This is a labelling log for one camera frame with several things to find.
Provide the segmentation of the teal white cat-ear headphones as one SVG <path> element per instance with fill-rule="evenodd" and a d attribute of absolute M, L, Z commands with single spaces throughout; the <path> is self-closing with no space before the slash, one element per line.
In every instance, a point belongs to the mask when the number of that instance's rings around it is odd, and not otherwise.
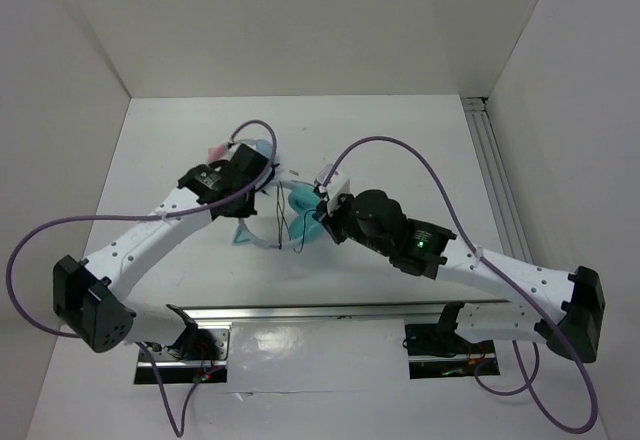
<path fill-rule="evenodd" d="M 309 183 L 292 180 L 272 180 L 261 191 L 276 193 L 277 218 L 280 220 L 279 237 L 269 241 L 255 235 L 244 219 L 238 220 L 231 245 L 253 245 L 263 250 L 291 250 L 301 253 L 307 244 L 321 239 L 322 226 L 313 218 L 320 198 Z"/>

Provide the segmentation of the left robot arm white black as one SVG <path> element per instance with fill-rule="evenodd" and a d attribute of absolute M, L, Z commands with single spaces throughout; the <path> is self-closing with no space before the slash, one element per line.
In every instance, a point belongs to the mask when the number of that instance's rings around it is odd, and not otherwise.
<path fill-rule="evenodd" d="M 53 267 L 53 310 L 92 351 L 142 342 L 176 359 L 211 353 L 214 337 L 182 308 L 128 301 L 143 276 L 176 246 L 219 217 L 255 214 L 255 193 L 275 176 L 275 147 L 245 140 L 230 155 L 191 168 L 155 210 L 82 260 L 71 256 Z"/>

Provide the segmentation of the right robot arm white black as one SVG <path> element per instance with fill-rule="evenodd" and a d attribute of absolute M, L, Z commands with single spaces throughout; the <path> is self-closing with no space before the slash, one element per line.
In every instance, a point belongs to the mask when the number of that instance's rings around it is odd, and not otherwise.
<path fill-rule="evenodd" d="M 553 353 L 593 363 L 605 310 L 599 274 L 588 267 L 546 269 L 481 247 L 455 232 L 409 218 L 381 190 L 358 195 L 318 190 L 315 217 L 332 240 L 347 240 L 385 257 L 401 272 L 489 293 L 499 303 L 447 305 L 436 339 L 448 352 L 468 343 L 516 340 L 543 343 Z"/>

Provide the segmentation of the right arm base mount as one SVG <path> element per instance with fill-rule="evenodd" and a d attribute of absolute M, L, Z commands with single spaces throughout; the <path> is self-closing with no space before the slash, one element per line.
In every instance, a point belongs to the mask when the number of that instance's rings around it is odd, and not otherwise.
<path fill-rule="evenodd" d="M 435 324 L 406 324 L 402 346 L 412 380 L 473 377 L 476 368 L 480 376 L 500 374 L 492 341 L 471 344 L 458 337 L 447 339 Z"/>

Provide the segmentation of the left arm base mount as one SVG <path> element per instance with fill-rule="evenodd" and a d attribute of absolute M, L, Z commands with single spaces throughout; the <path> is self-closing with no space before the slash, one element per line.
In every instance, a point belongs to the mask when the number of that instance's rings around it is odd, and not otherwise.
<path fill-rule="evenodd" d="M 157 384 L 150 358 L 155 361 L 159 376 L 167 385 L 186 385 L 196 379 L 204 384 L 226 383 L 231 329 L 230 322 L 201 323 L 195 345 L 184 354 L 166 346 L 144 343 L 148 353 L 138 354 L 134 383 Z"/>

